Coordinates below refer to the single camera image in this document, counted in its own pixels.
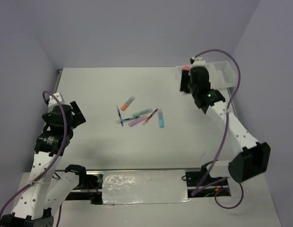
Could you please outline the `pink-capped clear tube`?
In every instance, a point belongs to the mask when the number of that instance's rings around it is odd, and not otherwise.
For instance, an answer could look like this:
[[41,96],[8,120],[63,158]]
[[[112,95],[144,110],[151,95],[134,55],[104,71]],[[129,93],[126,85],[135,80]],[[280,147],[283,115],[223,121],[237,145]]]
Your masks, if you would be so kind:
[[181,70],[182,71],[189,71],[190,70],[190,66],[185,65]]

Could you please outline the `blue highlighter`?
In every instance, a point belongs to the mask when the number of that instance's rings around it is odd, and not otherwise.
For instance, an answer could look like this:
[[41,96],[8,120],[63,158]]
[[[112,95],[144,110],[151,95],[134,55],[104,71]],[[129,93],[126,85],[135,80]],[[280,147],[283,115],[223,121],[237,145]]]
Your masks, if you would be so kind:
[[162,109],[158,110],[159,127],[164,128],[164,116]]

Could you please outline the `orange highlighter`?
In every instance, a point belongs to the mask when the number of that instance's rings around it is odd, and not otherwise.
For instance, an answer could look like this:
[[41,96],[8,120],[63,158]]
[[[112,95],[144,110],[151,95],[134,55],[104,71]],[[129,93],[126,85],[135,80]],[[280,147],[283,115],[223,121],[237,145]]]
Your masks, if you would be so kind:
[[123,106],[121,107],[121,110],[122,111],[125,111],[129,105],[135,100],[135,97],[134,96],[131,96],[124,104]]

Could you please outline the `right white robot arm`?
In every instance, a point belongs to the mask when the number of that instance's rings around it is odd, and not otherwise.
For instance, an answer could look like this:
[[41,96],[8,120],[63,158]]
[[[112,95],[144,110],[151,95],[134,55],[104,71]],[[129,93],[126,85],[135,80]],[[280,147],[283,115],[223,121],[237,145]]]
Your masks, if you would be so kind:
[[219,160],[220,154],[217,153],[213,161],[202,166],[201,181],[204,184],[211,185],[217,178],[232,178],[242,183],[266,172],[270,146],[253,137],[230,110],[230,104],[222,93],[211,88],[209,72],[205,67],[183,67],[180,91],[192,95],[198,109],[222,130],[221,143],[229,141],[233,151],[230,160]]

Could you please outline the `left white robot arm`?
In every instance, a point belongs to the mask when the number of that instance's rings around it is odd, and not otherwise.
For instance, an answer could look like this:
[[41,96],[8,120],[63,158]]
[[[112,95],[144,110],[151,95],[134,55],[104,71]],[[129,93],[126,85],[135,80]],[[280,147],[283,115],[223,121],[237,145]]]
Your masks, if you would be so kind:
[[69,193],[75,187],[81,189],[87,185],[86,168],[68,165],[61,179],[49,189],[56,166],[74,135],[73,130],[86,122],[77,103],[55,104],[42,118],[46,125],[36,140],[27,185],[17,192],[20,198],[12,212],[0,214],[0,227],[52,227],[54,215]]

